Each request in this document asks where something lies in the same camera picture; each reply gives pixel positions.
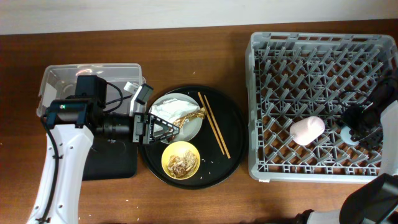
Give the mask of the pink cup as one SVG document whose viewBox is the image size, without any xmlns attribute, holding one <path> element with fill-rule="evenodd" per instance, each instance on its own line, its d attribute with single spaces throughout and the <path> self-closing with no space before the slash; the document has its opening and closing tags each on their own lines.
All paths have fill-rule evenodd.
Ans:
<svg viewBox="0 0 398 224">
<path fill-rule="evenodd" d="M 293 141 L 301 146 L 309 145 L 325 131 L 325 123 L 318 116 L 302 119 L 290 127 Z"/>
</svg>

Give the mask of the blue cup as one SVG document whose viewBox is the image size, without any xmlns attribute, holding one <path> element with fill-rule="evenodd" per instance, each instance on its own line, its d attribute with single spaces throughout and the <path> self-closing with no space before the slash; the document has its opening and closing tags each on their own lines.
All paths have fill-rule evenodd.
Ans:
<svg viewBox="0 0 398 224">
<path fill-rule="evenodd" d="M 351 129 L 348 126 L 343 126 L 341 131 L 340 131 L 340 137 L 343 140 L 343 142 L 345 142 L 347 145 L 350 146 L 355 146 L 358 145 L 359 142 L 358 141 L 353 141 L 351 139 L 352 135 L 349 133 L 351 131 Z"/>
</svg>

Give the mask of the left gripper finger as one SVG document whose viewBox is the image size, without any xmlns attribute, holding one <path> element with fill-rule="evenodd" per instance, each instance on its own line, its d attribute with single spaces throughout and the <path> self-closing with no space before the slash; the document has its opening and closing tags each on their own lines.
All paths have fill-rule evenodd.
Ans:
<svg viewBox="0 0 398 224">
<path fill-rule="evenodd" d="M 158 134 L 178 134 L 180 128 L 154 114 L 149 114 L 150 133 Z"/>
<path fill-rule="evenodd" d="M 160 133 L 154 133 L 151 134 L 149 137 L 149 144 L 155 144 L 157 142 L 163 142 L 166 144 L 171 143 L 176 137 L 178 136 L 178 134 L 160 134 Z"/>
</svg>

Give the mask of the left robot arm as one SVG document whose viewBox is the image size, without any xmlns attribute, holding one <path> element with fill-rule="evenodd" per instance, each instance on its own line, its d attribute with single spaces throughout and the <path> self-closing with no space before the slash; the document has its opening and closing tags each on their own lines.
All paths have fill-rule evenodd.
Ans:
<svg viewBox="0 0 398 224">
<path fill-rule="evenodd" d="M 47 153 L 29 223 L 78 223 L 83 171 L 96 136 L 143 146 L 179 133 L 178 126 L 153 114 L 107 110 L 108 86 L 96 75 L 80 75 L 74 95 L 53 100 L 40 117 Z"/>
</svg>

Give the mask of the yellow bowl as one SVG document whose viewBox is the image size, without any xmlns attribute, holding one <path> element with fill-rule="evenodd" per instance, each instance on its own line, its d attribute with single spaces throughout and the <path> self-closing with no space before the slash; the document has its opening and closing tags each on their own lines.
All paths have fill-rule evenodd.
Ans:
<svg viewBox="0 0 398 224">
<path fill-rule="evenodd" d="M 168 170 L 167 170 L 167 164 L 168 161 L 170 159 L 170 157 L 172 155 L 178 155 L 178 156 L 182 156 L 182 154 L 185 151 L 192 151 L 197 157 L 198 157 L 198 166 L 195 169 L 194 173 L 186 178 L 183 179 L 176 179 L 170 176 Z M 200 161 L 201 161 L 201 157 L 200 157 L 200 153 L 198 152 L 198 149 L 191 143 L 189 142 L 185 142 L 185 141 L 178 141 L 178 142 L 174 142 L 170 145 L 168 145 L 165 150 L 162 153 L 162 157 L 161 157 L 161 164 L 162 164 L 162 168 L 164 170 L 164 172 L 171 177 L 172 179 L 175 180 L 185 180 L 185 179 L 189 179 L 192 176 L 195 175 L 195 173 L 199 170 L 200 167 Z"/>
</svg>

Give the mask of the brown coffee sachet wrapper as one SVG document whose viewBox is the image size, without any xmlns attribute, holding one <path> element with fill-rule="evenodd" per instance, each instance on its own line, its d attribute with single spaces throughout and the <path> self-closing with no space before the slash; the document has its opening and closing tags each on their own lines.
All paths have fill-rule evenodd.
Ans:
<svg viewBox="0 0 398 224">
<path fill-rule="evenodd" d="M 175 120 L 173 124 L 180 128 L 179 138 L 190 139 L 194 137 L 199 132 L 205 115 L 205 109 L 200 108 Z"/>
</svg>

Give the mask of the white napkin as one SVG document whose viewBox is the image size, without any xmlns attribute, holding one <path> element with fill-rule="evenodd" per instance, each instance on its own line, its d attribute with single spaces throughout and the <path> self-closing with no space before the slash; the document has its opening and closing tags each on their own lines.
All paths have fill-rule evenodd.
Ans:
<svg viewBox="0 0 398 224">
<path fill-rule="evenodd" d="M 200 107 L 196 104 L 172 98 L 152 106 L 149 113 L 173 123 L 174 121 L 189 113 L 196 112 L 199 109 Z"/>
</svg>

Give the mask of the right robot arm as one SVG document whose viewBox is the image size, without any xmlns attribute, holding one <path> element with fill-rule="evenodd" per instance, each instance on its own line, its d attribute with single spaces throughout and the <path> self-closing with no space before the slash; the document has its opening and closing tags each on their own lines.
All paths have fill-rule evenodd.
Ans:
<svg viewBox="0 0 398 224">
<path fill-rule="evenodd" d="M 380 153 L 377 177 L 353 192 L 338 210 L 306 210 L 292 223 L 397 223 L 397 70 L 381 77 L 362 103 L 347 106 L 341 137 Z"/>
</svg>

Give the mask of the food scraps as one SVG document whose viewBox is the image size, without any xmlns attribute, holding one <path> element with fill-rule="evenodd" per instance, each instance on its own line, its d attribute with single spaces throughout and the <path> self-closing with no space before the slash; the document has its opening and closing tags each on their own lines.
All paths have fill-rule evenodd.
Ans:
<svg viewBox="0 0 398 224">
<path fill-rule="evenodd" d="M 172 155 L 167 164 L 171 177 L 183 179 L 192 175 L 198 166 L 198 157 L 192 151 L 185 151 L 182 156 Z"/>
</svg>

